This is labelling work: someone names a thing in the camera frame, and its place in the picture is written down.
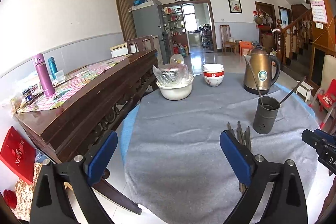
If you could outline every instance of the red gift box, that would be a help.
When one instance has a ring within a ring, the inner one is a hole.
[[[11,127],[0,151],[0,160],[19,178],[33,183],[35,149]]]

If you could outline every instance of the chair back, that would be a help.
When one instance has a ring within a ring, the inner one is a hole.
[[[127,50],[129,54],[155,49],[152,35],[127,40],[126,44],[127,44]]]
[[[231,37],[230,26],[229,25],[220,25],[220,34],[222,36],[222,42],[228,42],[229,37]]]
[[[327,93],[336,96],[336,79],[332,79],[330,86],[328,87]]]
[[[336,79],[336,58],[332,55],[325,55],[323,69],[322,69],[322,80],[321,88],[326,91],[331,84],[333,79]]]

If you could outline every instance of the framed picture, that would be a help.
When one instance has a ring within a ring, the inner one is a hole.
[[[229,0],[230,13],[242,14],[240,0]]]

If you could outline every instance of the blue gripper pad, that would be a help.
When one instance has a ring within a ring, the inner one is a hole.
[[[311,147],[316,149],[315,143],[320,142],[321,139],[324,139],[327,143],[330,143],[331,145],[335,145],[336,141],[335,138],[331,135],[328,135],[324,131],[320,129],[315,129],[314,132],[310,131],[309,129],[306,129],[302,132],[301,135],[302,140],[309,144]]]
[[[221,133],[219,142],[239,182],[244,183],[247,187],[250,186],[253,170],[251,165],[246,161],[246,156],[249,156],[251,152],[244,145],[240,145],[228,130]]]
[[[336,144],[336,141],[333,136],[329,135],[328,133],[322,131],[321,129],[315,129],[314,133],[321,137],[322,139],[325,139],[328,143],[331,143],[333,145]]]
[[[84,172],[89,186],[99,182],[118,144],[115,131],[105,133],[85,154]]]

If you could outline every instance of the utensil holder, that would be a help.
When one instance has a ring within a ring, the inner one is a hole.
[[[253,121],[253,129],[259,134],[267,134],[272,130],[280,108],[279,101],[273,97],[263,96],[261,105],[258,99],[257,111]]]

